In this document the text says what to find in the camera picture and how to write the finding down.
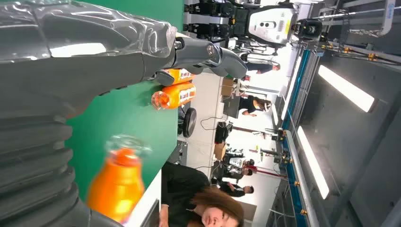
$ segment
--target green tabletop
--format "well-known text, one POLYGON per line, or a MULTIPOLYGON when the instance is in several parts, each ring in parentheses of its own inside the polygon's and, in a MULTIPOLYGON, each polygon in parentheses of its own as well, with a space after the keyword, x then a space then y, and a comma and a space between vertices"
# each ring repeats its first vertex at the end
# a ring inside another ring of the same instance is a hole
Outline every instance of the green tabletop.
MULTIPOLYGON (((183 24, 183 0, 87 0, 86 2, 170 22, 183 24)), ((74 150, 79 195, 86 199, 91 180, 107 155, 105 142, 113 135, 128 134, 148 143, 153 153, 143 160, 143 181, 148 187, 176 146, 177 111, 156 111, 150 97, 160 90, 155 82, 142 82, 95 98, 80 116, 68 121, 73 135, 66 147, 74 150)))

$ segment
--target cardboard box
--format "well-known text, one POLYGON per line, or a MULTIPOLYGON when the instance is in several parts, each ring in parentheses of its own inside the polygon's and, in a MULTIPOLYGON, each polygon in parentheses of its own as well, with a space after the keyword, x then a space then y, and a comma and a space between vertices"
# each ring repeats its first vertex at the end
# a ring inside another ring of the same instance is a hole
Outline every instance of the cardboard box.
POLYGON ((221 87, 221 95, 222 96, 231 96, 233 91, 234 80, 233 79, 223 79, 223 84, 221 87))
POLYGON ((214 145, 214 155, 217 160, 222 160, 226 154, 226 143, 219 143, 214 145))

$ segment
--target ceiling light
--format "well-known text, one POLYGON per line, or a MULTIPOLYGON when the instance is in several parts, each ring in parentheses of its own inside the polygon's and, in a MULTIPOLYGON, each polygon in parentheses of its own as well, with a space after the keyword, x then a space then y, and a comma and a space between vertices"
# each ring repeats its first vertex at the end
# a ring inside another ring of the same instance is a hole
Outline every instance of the ceiling light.
POLYGON ((279 123, 279 117, 277 117, 276 105, 274 103, 271 104, 271 110, 273 111, 274 124, 277 126, 279 123))
POLYGON ((296 76, 298 74, 298 69, 299 69, 300 64, 301 64, 301 56, 299 56, 298 60, 296 61, 295 70, 291 77, 291 83, 289 84, 289 89, 288 89, 287 97, 285 99, 283 112, 281 113, 282 120, 284 120, 286 118, 289 100, 291 98, 292 90, 294 89, 294 84, 295 84, 295 80, 296 80, 296 76))
POLYGON ((375 98, 368 93, 349 83, 324 65, 319 67, 319 75, 363 111, 371 111, 375 98))
POLYGON ((320 195, 322 195, 323 199, 326 199, 327 195, 329 194, 329 187, 327 186, 326 180, 324 179, 319 163, 317 163, 311 145, 309 144, 308 139, 306 138, 304 130, 302 129, 301 126, 298 127, 298 137, 299 140, 301 141, 301 145, 302 148, 304 149, 309 166, 311 167, 312 174, 316 181, 317 187, 319 188, 320 195))

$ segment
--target black shirt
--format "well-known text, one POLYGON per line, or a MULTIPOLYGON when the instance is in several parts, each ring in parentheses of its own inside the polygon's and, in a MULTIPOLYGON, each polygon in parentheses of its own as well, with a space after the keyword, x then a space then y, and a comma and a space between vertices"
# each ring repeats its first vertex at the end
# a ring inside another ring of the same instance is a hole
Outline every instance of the black shirt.
POLYGON ((228 182, 223 181, 220 183, 220 190, 227 193, 231 197, 241 197, 245 195, 244 190, 240 186, 236 184, 233 184, 233 186, 235 187, 234 191, 232 191, 230 186, 228 186, 228 182))
POLYGON ((186 227, 197 216, 191 199, 210 182, 207 176, 196 169, 166 162, 162 167, 162 204, 169 205, 168 226, 186 227))
POLYGON ((255 112, 256 107, 253 105, 253 100, 254 100, 253 96, 248 96, 248 98, 241 97, 239 99, 239 108, 238 109, 239 110, 247 109, 249 114, 252 112, 255 112))
POLYGON ((239 169, 230 169, 228 170, 228 167, 226 167, 225 172, 223 174, 223 177, 227 178, 232 178, 236 180, 241 180, 243 178, 243 174, 241 173, 241 170, 239 169))
POLYGON ((273 69, 273 66, 269 64, 246 63, 246 66, 248 67, 248 71, 260 70, 261 73, 265 73, 273 69))

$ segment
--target clear bottle cap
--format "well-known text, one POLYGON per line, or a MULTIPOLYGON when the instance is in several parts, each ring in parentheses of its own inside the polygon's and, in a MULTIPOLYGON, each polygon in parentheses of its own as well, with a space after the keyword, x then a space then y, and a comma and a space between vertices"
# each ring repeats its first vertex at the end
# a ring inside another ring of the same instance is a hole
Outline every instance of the clear bottle cap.
POLYGON ((121 166, 136 165, 152 152, 142 140, 124 134, 112 136, 106 143, 106 150, 112 161, 121 166))
POLYGON ((166 109, 170 106, 170 96, 163 91, 157 91, 152 95, 152 106, 156 110, 166 109))

